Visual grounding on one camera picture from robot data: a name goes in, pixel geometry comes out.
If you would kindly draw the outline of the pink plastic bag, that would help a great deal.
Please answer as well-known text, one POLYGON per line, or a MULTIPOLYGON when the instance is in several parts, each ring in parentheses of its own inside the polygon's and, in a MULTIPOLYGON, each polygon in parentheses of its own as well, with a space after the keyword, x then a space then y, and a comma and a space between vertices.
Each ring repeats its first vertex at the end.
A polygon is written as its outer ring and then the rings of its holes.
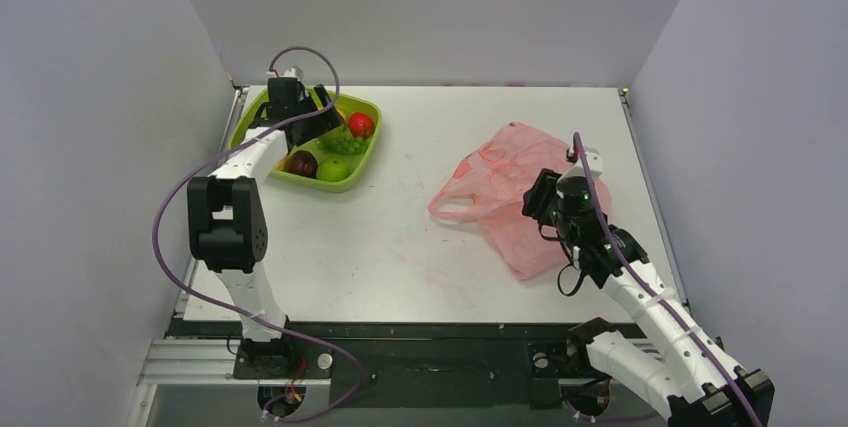
POLYGON ((566 263, 535 220, 522 214, 523 196, 545 168, 558 174, 572 166, 570 145, 532 126, 513 122, 460 161, 428 205, 443 221, 473 223, 519 281, 566 263))

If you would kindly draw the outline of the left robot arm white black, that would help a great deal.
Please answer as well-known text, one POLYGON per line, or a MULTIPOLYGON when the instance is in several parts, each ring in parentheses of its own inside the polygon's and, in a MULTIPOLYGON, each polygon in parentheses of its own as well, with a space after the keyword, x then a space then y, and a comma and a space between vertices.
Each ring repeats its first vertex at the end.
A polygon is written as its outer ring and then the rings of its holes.
POLYGON ((228 159, 188 182, 189 244, 193 257, 223 283, 230 297, 225 306, 240 318, 238 364, 285 377, 298 369, 299 352, 284 337, 288 317, 262 265, 269 234, 259 186, 278 161, 342 119, 334 107, 338 93, 322 84, 308 88, 293 73, 270 78, 267 93, 228 159))

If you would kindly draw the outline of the small red fake fruit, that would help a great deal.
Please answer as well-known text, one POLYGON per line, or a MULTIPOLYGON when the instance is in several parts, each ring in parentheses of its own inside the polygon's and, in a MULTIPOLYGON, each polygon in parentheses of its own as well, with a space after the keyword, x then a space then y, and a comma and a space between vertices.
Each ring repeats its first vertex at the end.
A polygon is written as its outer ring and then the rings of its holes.
POLYGON ((347 128, 351 135, 359 139, 368 139, 376 131, 376 123, 368 115, 355 112, 347 121, 347 128))

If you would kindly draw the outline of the green fake lime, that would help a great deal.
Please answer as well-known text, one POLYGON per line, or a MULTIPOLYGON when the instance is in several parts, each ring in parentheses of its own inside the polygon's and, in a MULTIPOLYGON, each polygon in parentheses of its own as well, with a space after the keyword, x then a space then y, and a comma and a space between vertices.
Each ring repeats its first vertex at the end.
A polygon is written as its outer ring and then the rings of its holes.
POLYGON ((321 182, 337 183, 346 180, 351 174, 351 169, 343 160, 331 157, 322 161, 317 169, 315 178, 321 182))

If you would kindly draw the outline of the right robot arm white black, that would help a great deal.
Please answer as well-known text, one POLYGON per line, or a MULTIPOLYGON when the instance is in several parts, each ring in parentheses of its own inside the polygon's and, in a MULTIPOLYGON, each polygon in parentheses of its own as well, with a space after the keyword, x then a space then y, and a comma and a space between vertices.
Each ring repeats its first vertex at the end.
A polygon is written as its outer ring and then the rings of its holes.
POLYGON ((655 355, 595 318, 572 331, 566 365, 578 374, 597 371, 630 389, 669 426, 765 426, 775 387, 761 370, 749 370, 725 352, 660 279, 647 252, 596 209, 580 169, 566 175, 542 170, 523 196, 522 213, 540 228, 556 230, 558 243, 581 280, 630 316, 655 355))

